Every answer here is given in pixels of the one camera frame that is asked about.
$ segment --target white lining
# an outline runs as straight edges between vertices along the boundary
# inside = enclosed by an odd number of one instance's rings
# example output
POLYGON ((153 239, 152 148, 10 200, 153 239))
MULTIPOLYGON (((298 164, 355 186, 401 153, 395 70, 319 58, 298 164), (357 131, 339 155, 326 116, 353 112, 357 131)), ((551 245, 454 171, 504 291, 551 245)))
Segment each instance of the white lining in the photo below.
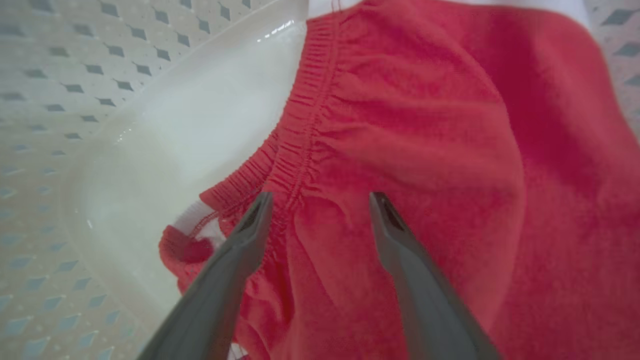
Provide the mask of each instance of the white lining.
POLYGON ((218 218, 211 220, 206 223, 202 230, 196 235, 196 240, 208 239, 213 245, 214 249, 219 248, 227 239, 225 235, 220 230, 220 224, 218 223, 218 218))
POLYGON ((173 227, 178 229, 182 234, 188 235, 202 219, 211 213, 213 213, 213 209, 198 200, 180 215, 178 220, 173 223, 173 227))
MULTIPOLYGON (((344 10, 361 0, 309 0, 309 19, 344 10)), ((469 5, 504 5, 517 8, 548 10, 563 14, 589 29, 589 17, 582 0, 445 0, 469 5)))

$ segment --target laundry basket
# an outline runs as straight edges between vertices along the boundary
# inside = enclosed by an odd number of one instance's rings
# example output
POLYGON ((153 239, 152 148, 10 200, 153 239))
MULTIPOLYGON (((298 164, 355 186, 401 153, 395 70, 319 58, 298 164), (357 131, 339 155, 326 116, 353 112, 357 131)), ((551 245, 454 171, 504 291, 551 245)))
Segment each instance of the laundry basket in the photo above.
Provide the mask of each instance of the laundry basket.
MULTIPOLYGON (((640 135, 640 6, 586 7, 640 135)), ((160 232, 275 125, 305 14, 297 0, 0 3, 0 359, 139 354, 179 298, 160 232)))

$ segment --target elastic waistband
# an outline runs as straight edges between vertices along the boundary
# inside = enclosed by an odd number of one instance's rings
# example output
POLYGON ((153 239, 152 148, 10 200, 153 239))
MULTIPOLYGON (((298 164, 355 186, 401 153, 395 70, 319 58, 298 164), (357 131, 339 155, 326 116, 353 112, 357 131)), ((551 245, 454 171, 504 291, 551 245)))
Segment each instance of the elastic waistband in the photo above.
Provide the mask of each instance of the elastic waistband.
POLYGON ((328 93, 337 58, 337 13, 307 21, 296 79, 282 117, 256 153, 200 198, 223 215, 260 192, 298 191, 314 134, 314 122, 328 93))

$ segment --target red cloth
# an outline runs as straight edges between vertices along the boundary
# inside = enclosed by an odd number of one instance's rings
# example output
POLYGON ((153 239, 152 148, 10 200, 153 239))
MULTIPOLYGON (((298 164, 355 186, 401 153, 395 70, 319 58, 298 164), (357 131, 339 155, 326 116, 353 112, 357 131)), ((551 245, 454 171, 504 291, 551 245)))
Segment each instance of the red cloth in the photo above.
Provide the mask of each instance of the red cloth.
MULTIPOLYGON (((407 357, 371 191, 506 358, 640 356, 640 149, 598 46, 561 15, 367 0, 308 21, 280 123, 201 194, 198 226, 228 234, 260 191, 273 224, 236 326, 252 359, 407 357)), ((193 233, 161 242, 183 285, 204 263, 181 256, 193 233)))

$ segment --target diamond-shaped hole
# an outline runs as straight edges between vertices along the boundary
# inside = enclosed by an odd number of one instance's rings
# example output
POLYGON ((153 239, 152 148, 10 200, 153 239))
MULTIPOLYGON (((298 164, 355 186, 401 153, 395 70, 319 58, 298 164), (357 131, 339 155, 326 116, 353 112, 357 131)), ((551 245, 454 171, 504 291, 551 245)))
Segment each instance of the diamond-shaped hole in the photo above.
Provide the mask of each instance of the diamond-shaped hole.
POLYGON ((89 284, 90 281, 91 281, 90 277, 85 277, 84 279, 78 279, 74 284, 73 290, 77 291, 77 290, 86 289, 86 286, 89 284))
POLYGON ((24 355, 22 356, 24 359, 35 359, 42 355, 44 349, 47 347, 49 343, 50 337, 27 341, 24 345, 24 355))
POLYGON ((21 152, 28 152, 29 150, 31 150, 30 147, 24 144, 14 145, 11 147, 11 149, 18 154, 20 154, 21 152))
POLYGON ((189 37, 187 35, 183 35, 180 33, 178 34, 178 42, 186 47, 191 47, 191 45, 189 44, 189 37))
POLYGON ((229 8, 227 8, 226 6, 220 4, 220 16, 224 17, 225 19, 231 21, 231 12, 229 11, 229 8))
POLYGON ((87 335, 84 335, 82 337, 80 337, 80 339, 78 340, 78 347, 79 348, 88 348, 91 346, 91 344, 93 343, 93 338, 98 334, 97 331, 93 331, 88 333, 87 335))
POLYGON ((145 74, 145 75, 151 76, 151 69, 149 69, 149 67, 146 66, 146 65, 138 65, 138 64, 136 64, 136 70, 140 74, 145 74))
POLYGON ((625 81, 625 85, 640 87, 640 75, 635 75, 634 77, 630 78, 629 80, 626 80, 625 81))
POLYGON ((39 69, 30 69, 30 70, 25 70, 24 74, 32 79, 46 79, 47 76, 44 74, 44 72, 42 72, 42 70, 39 69))
POLYGON ((634 13, 635 11, 633 10, 616 9, 602 22, 602 25, 623 25, 631 19, 634 13))
POLYGON ((58 272, 71 271, 74 267, 76 267, 76 264, 78 264, 78 260, 66 261, 64 263, 61 263, 60 265, 58 265, 58 272))
POLYGON ((107 45, 106 47, 107 47, 107 49, 109 49, 109 54, 115 55, 115 56, 119 56, 121 58, 124 57, 124 50, 122 50, 122 48, 120 46, 107 45))
POLYGON ((31 132, 35 134, 47 132, 47 128, 44 127, 44 125, 30 125, 29 128, 31 129, 31 132))
POLYGON ((209 23, 205 20, 198 19, 198 28, 207 34, 211 34, 211 30, 209 29, 209 23))
POLYGON ((65 111, 65 109, 60 104, 47 105, 45 106, 45 109, 47 109, 47 111, 65 111))
POLYGON ((40 287, 42 286, 42 284, 47 280, 46 276, 42 276, 42 277, 32 277, 30 279, 27 280, 27 283, 25 285, 25 288, 28 291, 36 291, 39 290, 40 287))
POLYGON ((19 172, 22 172, 22 171, 24 171, 23 168, 15 167, 13 165, 5 165, 2 168, 0 168, 0 172, 2 172, 2 175, 4 176, 18 174, 19 172))
POLYGON ((50 47, 49 54, 51 54, 52 56, 62 56, 64 58, 69 57, 69 53, 64 47, 50 47))
POLYGON ((24 96, 22 96, 22 94, 20 94, 19 92, 3 92, 2 94, 0 94, 0 96, 2 96, 3 100, 6 100, 6 101, 26 100, 24 96))
POLYGON ((106 348, 98 354, 98 360, 110 360, 113 347, 106 348))
POLYGON ((78 84, 73 84, 73 85, 65 85, 65 88, 67 88, 68 92, 77 92, 80 94, 83 94, 84 91, 82 90, 82 87, 78 84))
POLYGON ((114 4, 100 3, 100 9, 107 15, 118 17, 118 8, 114 4))
POLYGON ((9 199, 14 196, 16 191, 11 188, 0 188, 0 199, 9 199))
POLYGON ((159 57, 160 59, 165 59, 166 61, 171 61, 171 58, 169 57, 169 52, 167 50, 156 49, 156 51, 157 51, 157 57, 159 57))
POLYGON ((118 319, 118 316, 120 316, 120 310, 112 311, 107 314, 104 322, 107 323, 107 325, 113 325, 118 319))
POLYGON ((32 255, 19 256, 19 257, 13 258, 11 262, 9 262, 9 267, 12 269, 24 268, 31 262, 32 259, 33 259, 32 255))
POLYGON ((0 24, 0 35, 7 35, 10 37, 23 37, 24 33, 18 25, 0 24))
POLYGON ((76 326, 79 317, 80 317, 80 314, 76 314, 76 315, 71 315, 71 316, 67 316, 66 318, 60 319, 60 322, 58 323, 58 329, 60 331, 73 329, 76 326))
POLYGON ((53 13, 53 6, 51 6, 49 0, 29 0, 29 5, 31 5, 31 8, 34 10, 53 13))
POLYGON ((89 300, 89 308, 99 307, 100 305, 102 305, 106 297, 107 295, 99 295, 96 297, 92 297, 91 300, 89 300))
POLYGON ((42 304, 42 309, 44 309, 45 311, 53 310, 58 307, 58 305, 60 305, 62 299, 64 299, 64 296, 62 295, 45 299, 44 304, 42 304))
POLYGON ((85 65, 86 71, 91 74, 100 74, 104 75, 102 72, 102 67, 100 65, 85 65))
POLYGON ((11 302, 12 299, 13 299, 13 295, 0 296, 0 313, 3 312, 3 310, 11 302))
POLYGON ((60 251, 67 243, 55 243, 49 247, 49 250, 53 252, 60 251))
POLYGON ((15 336, 22 334, 24 328, 27 327, 27 323, 29 323, 31 319, 31 316, 27 316, 24 318, 9 320, 4 326, 4 335, 15 336))
POLYGON ((86 37, 93 37, 93 32, 91 31, 91 28, 89 27, 89 25, 74 24, 74 31, 78 35, 84 35, 86 37))
POLYGON ((98 122, 98 120, 93 115, 84 115, 81 116, 82 121, 84 122, 98 122))
POLYGON ((116 106, 111 99, 98 99, 98 101, 100 102, 100 105, 116 106))
POLYGON ((133 91, 133 88, 131 87, 131 83, 128 81, 116 80, 116 83, 118 83, 118 88, 121 88, 122 90, 133 91))
POLYGON ((131 28, 131 36, 134 38, 141 38, 142 40, 147 39, 147 34, 143 29, 131 28))
POLYGON ((630 58, 638 54, 640 54, 640 43, 637 42, 627 42, 614 53, 614 55, 628 56, 630 58))
POLYGON ((159 22, 163 22, 167 25, 169 25, 169 15, 167 15, 166 12, 161 12, 159 10, 156 10, 156 20, 158 20, 159 22))
POLYGON ((23 236, 18 234, 3 234, 0 236, 0 245, 9 247, 17 244, 22 240, 23 236))

